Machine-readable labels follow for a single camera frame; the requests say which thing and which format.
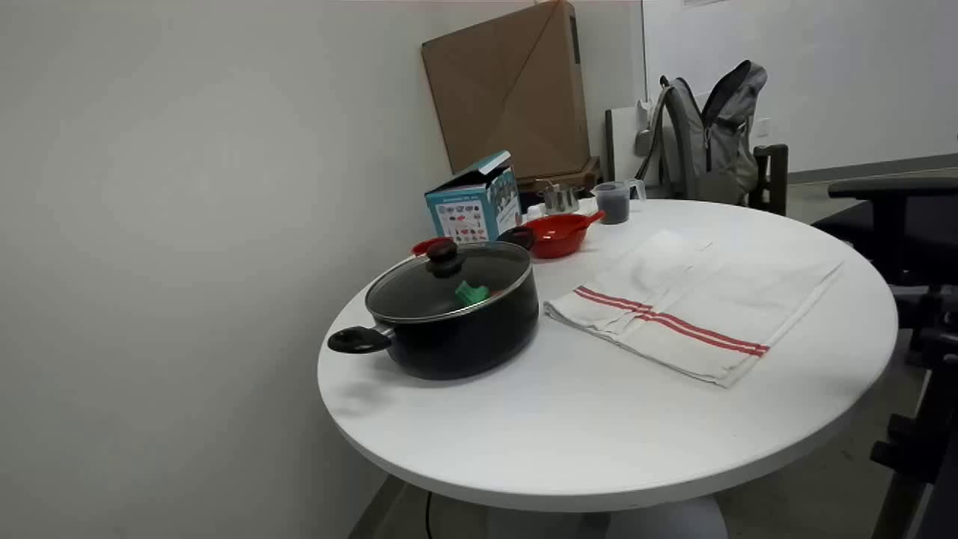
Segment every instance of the red bowl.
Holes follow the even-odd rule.
[[[587,236],[590,226],[598,221],[601,212],[593,215],[544,215],[535,221],[526,221],[526,227],[535,236],[532,256],[535,257],[566,257],[580,250],[580,241]]]

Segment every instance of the pot lid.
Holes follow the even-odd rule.
[[[453,241],[438,241],[426,257],[381,277],[364,293],[364,310],[381,323],[463,319],[511,293],[529,274],[532,265],[520,247],[454,247]]]

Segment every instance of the white wall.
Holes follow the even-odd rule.
[[[354,528],[381,473],[330,425],[314,351],[427,233],[418,42],[514,6],[0,3],[2,539]],[[580,9],[587,58],[610,18]],[[587,86],[590,112],[635,85]]]
[[[764,140],[790,145],[796,172],[958,152],[956,21],[956,0],[647,0],[647,85],[710,92],[764,63]]]

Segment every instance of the pot handle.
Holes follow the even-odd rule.
[[[385,351],[393,344],[393,335],[367,328],[346,328],[333,334],[327,344],[340,353],[373,353]]]

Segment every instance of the black pot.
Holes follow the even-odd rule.
[[[381,277],[364,310],[376,331],[330,335],[340,353],[390,357],[409,374],[453,381],[511,360],[532,335],[538,296],[529,251],[511,242],[427,250]]]

